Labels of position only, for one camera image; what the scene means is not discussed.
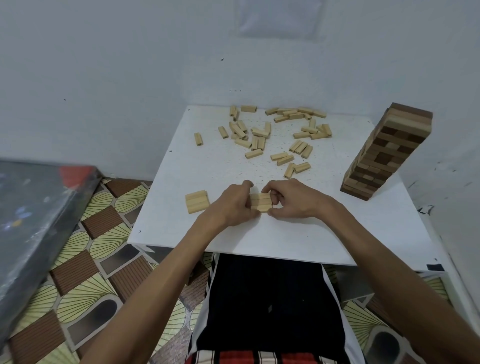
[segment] white tabletop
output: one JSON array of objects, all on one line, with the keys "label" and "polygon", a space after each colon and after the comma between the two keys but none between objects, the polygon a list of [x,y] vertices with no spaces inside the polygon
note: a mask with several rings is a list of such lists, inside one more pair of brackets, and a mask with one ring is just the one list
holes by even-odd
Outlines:
[{"label": "white tabletop", "polygon": [[[158,169],[128,242],[175,247],[200,212],[189,215],[185,195],[207,190],[215,201],[232,183],[251,180],[251,193],[259,192],[273,179],[282,180],[287,164],[278,167],[270,155],[288,151],[292,134],[308,124],[305,119],[275,123],[277,115],[264,110],[241,112],[248,129],[264,128],[272,122],[262,156],[245,158],[248,149],[230,138],[222,139],[218,126],[228,127],[228,107],[188,106]],[[363,116],[328,115],[317,124],[329,123],[332,138],[310,140],[312,168],[294,177],[329,194],[341,203],[373,235],[412,269],[425,271],[427,264],[440,263],[436,249],[403,185],[395,173],[370,199],[362,201],[340,192],[343,176],[373,128]],[[196,146],[193,133],[202,135],[204,145]],[[294,163],[305,162],[295,155]],[[303,260],[327,264],[355,265],[337,237],[320,221],[276,220],[267,214],[248,223],[228,228],[208,246],[207,251]]]}]

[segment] right hand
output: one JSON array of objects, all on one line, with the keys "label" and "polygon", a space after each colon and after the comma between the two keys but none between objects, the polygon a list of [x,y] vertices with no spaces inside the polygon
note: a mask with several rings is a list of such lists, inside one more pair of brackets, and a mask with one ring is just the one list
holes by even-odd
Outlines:
[{"label": "right hand", "polygon": [[271,208],[268,214],[275,218],[310,218],[316,217],[326,222],[336,215],[342,206],[333,197],[304,185],[295,178],[286,181],[270,181],[262,193],[270,192],[273,205],[278,202],[282,208]]}]

